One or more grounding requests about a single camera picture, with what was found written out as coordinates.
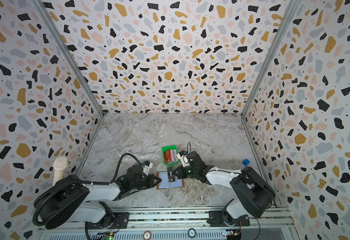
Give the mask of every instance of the robotic arm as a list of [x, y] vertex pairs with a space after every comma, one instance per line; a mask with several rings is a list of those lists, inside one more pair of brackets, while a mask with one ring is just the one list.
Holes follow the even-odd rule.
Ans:
[[274, 190], [249, 166], [242, 170], [219, 169], [206, 165], [196, 151], [187, 155], [181, 151], [178, 157], [183, 166], [174, 174], [179, 179], [193, 177], [201, 183], [222, 185], [235, 191], [239, 199], [231, 200], [222, 210], [222, 219], [227, 225], [236, 224], [243, 215], [261, 217], [275, 198]]
[[56, 185], [39, 196], [33, 203], [36, 211], [32, 222], [36, 226], [44, 225], [47, 229], [53, 229], [65, 222], [92, 222], [98, 223], [102, 228], [111, 225], [114, 219], [112, 210], [104, 202], [99, 200], [120, 200], [140, 190], [155, 187], [160, 178], [154, 174], [148, 174], [153, 164], [149, 161], [130, 167], [125, 175], [118, 179], [116, 173], [111, 182], [91, 182], [79, 179], [77, 175], [57, 181]]

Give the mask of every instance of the terrazzo wall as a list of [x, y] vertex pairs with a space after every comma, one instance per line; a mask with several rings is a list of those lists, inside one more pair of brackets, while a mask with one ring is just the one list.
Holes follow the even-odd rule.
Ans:
[[350, 0], [305, 1], [245, 115], [301, 239], [350, 240]]
[[285, 0], [45, 2], [105, 112], [241, 112]]
[[54, 159], [73, 172], [98, 119], [35, 9], [0, 1], [0, 240], [34, 237]]

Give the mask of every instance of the microphone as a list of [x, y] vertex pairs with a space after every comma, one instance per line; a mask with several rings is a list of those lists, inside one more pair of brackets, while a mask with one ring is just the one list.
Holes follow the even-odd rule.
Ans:
[[56, 184], [57, 181], [63, 179], [64, 170], [68, 166], [68, 159], [66, 157], [58, 157], [56, 158], [55, 162], [53, 163], [53, 186]]

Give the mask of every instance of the marble table surface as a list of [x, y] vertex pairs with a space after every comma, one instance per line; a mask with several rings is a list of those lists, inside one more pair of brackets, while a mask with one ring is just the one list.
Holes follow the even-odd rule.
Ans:
[[[242, 169], [242, 161], [247, 158], [250, 166], [259, 172], [239, 114], [108, 113], [80, 178], [110, 181], [125, 152], [141, 162], [152, 162], [150, 173], [166, 171], [161, 148], [176, 145], [178, 151], [186, 150], [189, 141], [192, 151], [197, 151], [206, 165]], [[132, 157], [125, 156], [118, 177], [135, 163]], [[237, 197], [230, 188], [188, 178], [182, 188], [142, 190], [107, 204], [110, 207], [224, 206], [231, 199]]]

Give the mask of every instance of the green plastic basket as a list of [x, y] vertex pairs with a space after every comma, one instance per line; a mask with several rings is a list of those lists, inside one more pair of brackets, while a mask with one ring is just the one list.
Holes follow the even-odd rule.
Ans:
[[166, 161], [165, 161], [165, 159], [164, 159], [164, 153], [165, 153], [168, 149], [175, 149], [176, 153], [178, 154], [178, 150], [176, 149], [176, 145], [162, 147], [162, 148], [161, 148], [161, 151], [162, 151], [162, 154], [163, 154], [163, 163], [164, 163], [164, 165], [166, 165], [166, 166], [172, 166], [172, 165], [178, 164], [178, 163], [180, 162], [180, 160], [178, 160], [177, 162], [172, 162], [172, 163], [167, 163], [167, 164], [166, 164]]

